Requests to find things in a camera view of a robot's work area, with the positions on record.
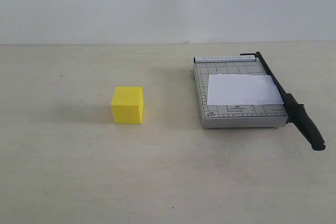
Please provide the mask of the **white paper sheet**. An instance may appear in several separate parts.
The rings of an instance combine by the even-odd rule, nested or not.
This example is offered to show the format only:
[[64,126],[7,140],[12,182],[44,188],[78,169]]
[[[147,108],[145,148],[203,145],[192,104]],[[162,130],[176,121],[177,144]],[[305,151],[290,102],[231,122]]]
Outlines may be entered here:
[[269,75],[210,74],[209,105],[282,105],[283,99]]

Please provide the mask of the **black cutter blade arm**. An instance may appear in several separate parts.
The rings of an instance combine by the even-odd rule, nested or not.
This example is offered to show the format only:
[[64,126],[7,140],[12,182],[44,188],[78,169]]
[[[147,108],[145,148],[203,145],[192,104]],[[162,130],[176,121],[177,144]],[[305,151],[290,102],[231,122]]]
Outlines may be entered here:
[[277,80],[265,59],[260,52],[256,53],[245,53],[240,54],[241,56],[255,56],[259,58],[261,65],[263,66],[265,73],[271,76],[274,84],[276,85],[281,98],[283,100],[283,106],[288,115],[287,123],[293,123],[300,133],[306,138],[310,143],[311,148],[314,151],[325,150],[325,141],[318,130],[317,126],[314,124],[313,120],[308,116],[305,106],[298,103],[291,93],[287,93],[281,86],[280,82]]

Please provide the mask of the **grey paper cutter base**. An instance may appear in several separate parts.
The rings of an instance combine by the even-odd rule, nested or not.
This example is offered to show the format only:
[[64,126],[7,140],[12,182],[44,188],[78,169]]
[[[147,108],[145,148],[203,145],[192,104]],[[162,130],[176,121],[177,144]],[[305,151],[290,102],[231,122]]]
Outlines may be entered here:
[[238,56],[195,57],[194,80],[202,127],[244,128],[282,127],[287,123],[283,105],[209,105],[207,103],[208,78],[212,74],[266,75],[263,63],[255,53]]

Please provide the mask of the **yellow cube block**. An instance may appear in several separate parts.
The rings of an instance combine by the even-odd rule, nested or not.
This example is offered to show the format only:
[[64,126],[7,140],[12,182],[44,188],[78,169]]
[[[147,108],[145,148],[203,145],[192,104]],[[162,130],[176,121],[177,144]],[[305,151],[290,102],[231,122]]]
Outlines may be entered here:
[[115,124],[142,124],[143,87],[116,87],[111,110]]

